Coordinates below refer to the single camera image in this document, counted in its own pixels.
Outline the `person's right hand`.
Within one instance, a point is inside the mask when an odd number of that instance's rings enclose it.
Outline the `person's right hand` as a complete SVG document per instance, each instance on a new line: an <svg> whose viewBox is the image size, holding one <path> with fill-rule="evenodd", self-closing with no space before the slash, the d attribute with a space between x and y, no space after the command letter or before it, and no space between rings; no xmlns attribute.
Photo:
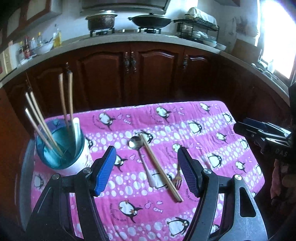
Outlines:
<svg viewBox="0 0 296 241"><path fill-rule="evenodd" d="M273 200L280 199L295 204L295 174L288 173L288 165L279 160L274 161L270 195Z"/></svg>

